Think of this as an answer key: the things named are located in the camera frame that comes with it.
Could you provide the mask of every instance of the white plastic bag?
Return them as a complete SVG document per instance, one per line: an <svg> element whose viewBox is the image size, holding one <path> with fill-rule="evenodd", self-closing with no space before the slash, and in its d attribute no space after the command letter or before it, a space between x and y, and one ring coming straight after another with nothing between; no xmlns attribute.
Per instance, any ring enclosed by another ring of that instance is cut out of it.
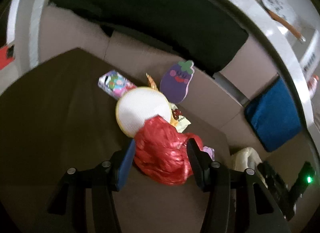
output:
<svg viewBox="0 0 320 233"><path fill-rule="evenodd" d="M257 168L258 164L262 163L262 160L255 149L252 147L243 148L231 156L231 161L234 170L244 171L247 168L253 169L262 182L266 185L264 177Z"/></svg>

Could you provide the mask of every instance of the dark green cloth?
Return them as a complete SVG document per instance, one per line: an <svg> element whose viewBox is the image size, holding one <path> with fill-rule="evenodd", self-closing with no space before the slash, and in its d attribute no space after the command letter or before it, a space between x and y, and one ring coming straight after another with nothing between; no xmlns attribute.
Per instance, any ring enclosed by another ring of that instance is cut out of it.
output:
<svg viewBox="0 0 320 233"><path fill-rule="evenodd" d="M142 32L158 39L210 75L223 69L248 37L215 0L50 1L135 38Z"/></svg>

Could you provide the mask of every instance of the table surface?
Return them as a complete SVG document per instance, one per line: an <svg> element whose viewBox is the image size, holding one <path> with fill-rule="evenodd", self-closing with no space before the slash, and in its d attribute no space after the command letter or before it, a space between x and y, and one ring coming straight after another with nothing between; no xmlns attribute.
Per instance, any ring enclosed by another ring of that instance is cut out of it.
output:
<svg viewBox="0 0 320 233"><path fill-rule="evenodd" d="M116 123L116 101L97 86L111 69L74 49L31 70L0 97L0 199L22 232L68 168L93 168L129 144ZM193 177L170 187L133 167L114 201L123 232L199 232L208 194Z"/></svg>

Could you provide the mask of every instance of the purple eggplant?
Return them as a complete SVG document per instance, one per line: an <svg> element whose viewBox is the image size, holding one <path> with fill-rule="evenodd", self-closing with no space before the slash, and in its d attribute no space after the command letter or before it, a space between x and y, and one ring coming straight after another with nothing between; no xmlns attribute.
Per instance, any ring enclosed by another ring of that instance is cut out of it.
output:
<svg viewBox="0 0 320 233"><path fill-rule="evenodd" d="M160 91L169 102L179 104L185 99L194 72L193 61L180 61L164 74L160 83Z"/></svg>

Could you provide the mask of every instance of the colorful package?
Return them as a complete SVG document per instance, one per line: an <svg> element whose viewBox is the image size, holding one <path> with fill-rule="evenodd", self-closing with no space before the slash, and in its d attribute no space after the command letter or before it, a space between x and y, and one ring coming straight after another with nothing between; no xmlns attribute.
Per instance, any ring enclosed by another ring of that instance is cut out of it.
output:
<svg viewBox="0 0 320 233"><path fill-rule="evenodd" d="M129 90L137 87L115 70L111 70L100 77L98 86L116 100Z"/></svg>

